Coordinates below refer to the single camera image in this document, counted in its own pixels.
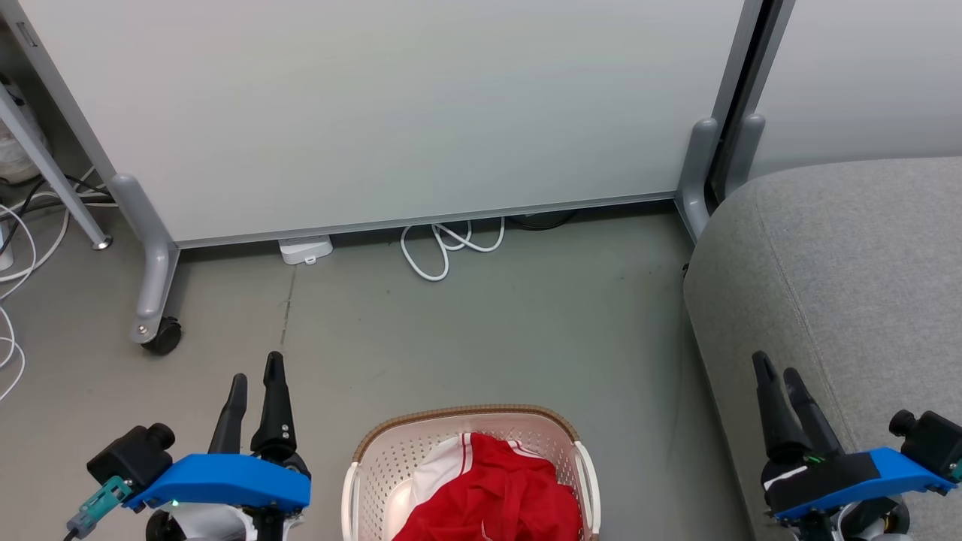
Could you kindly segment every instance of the white power strip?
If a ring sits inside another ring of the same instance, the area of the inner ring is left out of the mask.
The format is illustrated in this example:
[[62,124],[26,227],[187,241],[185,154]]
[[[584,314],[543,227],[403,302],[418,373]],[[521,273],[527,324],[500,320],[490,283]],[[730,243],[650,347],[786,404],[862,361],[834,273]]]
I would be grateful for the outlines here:
[[281,256],[284,258],[284,263],[288,265],[297,265],[298,263],[313,265],[317,263],[317,258],[324,257],[334,251],[330,235],[281,239],[277,241],[277,244],[281,246]]

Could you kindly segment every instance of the gray fabric cushion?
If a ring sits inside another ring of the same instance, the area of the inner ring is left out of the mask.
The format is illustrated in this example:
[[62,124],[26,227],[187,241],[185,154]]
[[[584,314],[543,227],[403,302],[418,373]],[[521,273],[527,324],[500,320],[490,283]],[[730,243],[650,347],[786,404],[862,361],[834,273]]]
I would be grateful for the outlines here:
[[[962,424],[962,158],[781,171],[726,200],[685,300],[759,540],[765,464],[750,355],[797,368],[848,451],[898,448],[902,408]],[[918,541],[955,539],[962,491],[908,497]]]

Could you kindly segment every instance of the gray metal leg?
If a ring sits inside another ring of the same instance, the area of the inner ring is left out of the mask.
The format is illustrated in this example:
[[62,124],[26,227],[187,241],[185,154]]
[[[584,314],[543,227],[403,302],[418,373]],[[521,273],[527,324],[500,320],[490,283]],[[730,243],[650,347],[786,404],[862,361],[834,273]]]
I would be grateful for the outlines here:
[[698,240],[701,230],[708,223],[705,181],[715,153],[718,131],[719,124],[714,118],[699,120],[692,128],[685,165],[681,168],[681,178],[678,180],[678,192],[674,197],[674,204],[693,241]]
[[731,152],[731,164],[728,175],[724,178],[724,196],[727,199],[736,190],[748,182],[751,164],[755,161],[755,150],[762,140],[765,130],[765,117],[752,113],[742,120],[742,125],[736,135],[734,149]]
[[30,131],[28,127],[27,120],[20,113],[20,110],[13,103],[10,95],[6,90],[0,90],[0,118],[3,118],[7,128],[13,133],[17,142],[20,146],[27,152],[30,159],[34,161],[37,168],[40,169],[40,173],[43,175],[50,186],[53,187],[57,195],[60,196],[63,201],[63,205],[66,206],[67,210],[77,223],[80,224],[87,236],[93,242],[94,249],[104,249],[111,245],[113,240],[110,235],[104,234],[97,225],[97,222],[93,220],[87,207],[77,196],[77,193],[73,191],[73,187],[63,176],[63,172],[57,167],[57,163],[54,162],[53,157],[47,152],[43,144],[37,139],[34,132]]
[[157,335],[167,303],[167,294],[170,293],[170,282],[177,268],[177,258],[180,257],[180,248],[171,240],[164,223],[157,216],[136,178],[118,174],[111,181],[111,193],[134,233],[143,243],[146,255],[137,314],[130,332],[131,340],[144,344]]

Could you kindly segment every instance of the gray floor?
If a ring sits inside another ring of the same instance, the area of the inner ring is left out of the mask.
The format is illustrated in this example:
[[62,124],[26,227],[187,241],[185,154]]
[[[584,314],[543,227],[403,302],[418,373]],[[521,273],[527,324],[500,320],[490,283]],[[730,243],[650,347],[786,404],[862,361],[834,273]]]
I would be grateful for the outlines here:
[[[41,245],[58,216],[31,221]],[[671,214],[508,231],[494,253],[453,254],[439,284],[416,277],[396,242],[372,239],[341,239],[311,267],[284,265],[270,245],[188,253],[174,299],[186,334],[165,358],[126,339],[142,252],[116,211],[97,217],[114,246],[91,251],[74,225],[5,304],[28,363],[0,404],[5,539],[62,538],[96,488],[86,461],[133,425],[173,427],[175,456],[206,449],[231,376],[257,381],[272,349],[286,355],[314,473],[294,540],[340,538],[343,475],[372,427],[487,402],[573,422],[597,466],[605,539],[748,539],[684,319],[690,247]],[[412,243],[429,269],[432,244]],[[0,389],[15,370],[0,371]],[[251,404],[262,395],[253,385]],[[137,539],[145,518],[115,512],[93,538]]]

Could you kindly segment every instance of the teal connector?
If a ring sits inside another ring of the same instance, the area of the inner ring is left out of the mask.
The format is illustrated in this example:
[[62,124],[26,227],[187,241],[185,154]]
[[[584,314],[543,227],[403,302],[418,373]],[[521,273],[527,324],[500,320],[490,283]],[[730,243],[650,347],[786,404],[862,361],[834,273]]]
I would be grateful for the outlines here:
[[100,519],[107,516],[114,507],[130,497],[134,489],[127,486],[120,476],[113,476],[89,500],[80,506],[80,512],[67,521],[68,534],[63,541],[87,537]]

